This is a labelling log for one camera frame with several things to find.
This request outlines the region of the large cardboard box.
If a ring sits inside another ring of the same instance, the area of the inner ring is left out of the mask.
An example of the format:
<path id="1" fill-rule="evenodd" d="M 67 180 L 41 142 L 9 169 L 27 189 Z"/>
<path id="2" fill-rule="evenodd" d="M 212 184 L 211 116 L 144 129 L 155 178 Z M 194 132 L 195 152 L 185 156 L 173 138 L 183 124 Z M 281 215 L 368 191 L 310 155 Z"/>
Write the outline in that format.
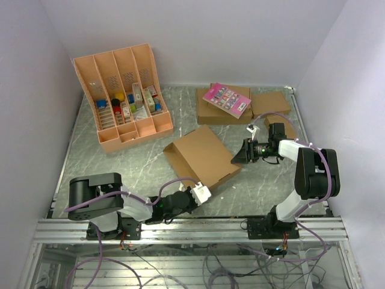
<path id="1" fill-rule="evenodd" d="M 232 153 L 207 126 L 203 125 L 165 147 L 163 153 L 180 178 L 200 181 L 214 190 L 241 171 L 232 164 Z"/>

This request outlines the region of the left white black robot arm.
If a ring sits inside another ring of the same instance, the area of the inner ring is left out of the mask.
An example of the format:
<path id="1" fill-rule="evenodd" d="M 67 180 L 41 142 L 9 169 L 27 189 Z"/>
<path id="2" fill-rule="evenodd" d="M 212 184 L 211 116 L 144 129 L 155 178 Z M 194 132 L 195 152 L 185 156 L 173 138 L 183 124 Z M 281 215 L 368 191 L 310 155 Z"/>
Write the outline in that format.
<path id="1" fill-rule="evenodd" d="M 87 240 L 140 238 L 141 225 L 170 224 L 177 216 L 191 213 L 211 193 L 201 182 L 163 196 L 141 197 L 122 183 L 119 173 L 73 178 L 69 185 L 69 220 L 88 221 Z"/>

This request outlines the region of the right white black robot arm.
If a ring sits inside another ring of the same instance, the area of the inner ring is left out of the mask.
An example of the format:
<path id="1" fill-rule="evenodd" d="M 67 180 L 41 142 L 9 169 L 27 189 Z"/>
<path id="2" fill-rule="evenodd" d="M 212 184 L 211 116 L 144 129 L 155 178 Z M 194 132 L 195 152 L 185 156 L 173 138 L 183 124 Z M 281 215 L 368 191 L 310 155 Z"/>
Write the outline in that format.
<path id="1" fill-rule="evenodd" d="M 297 239 L 300 235 L 296 219 L 311 205 L 335 197 L 340 192 L 337 153 L 333 149 L 319 149 L 312 144 L 287 138 L 283 123 L 269 126 L 268 140 L 258 142 L 258 127 L 250 124 L 250 138 L 244 139 L 232 164 L 255 163 L 269 157 L 285 158 L 296 163 L 293 192 L 274 206 L 265 217 L 247 220 L 247 234 L 251 240 Z"/>

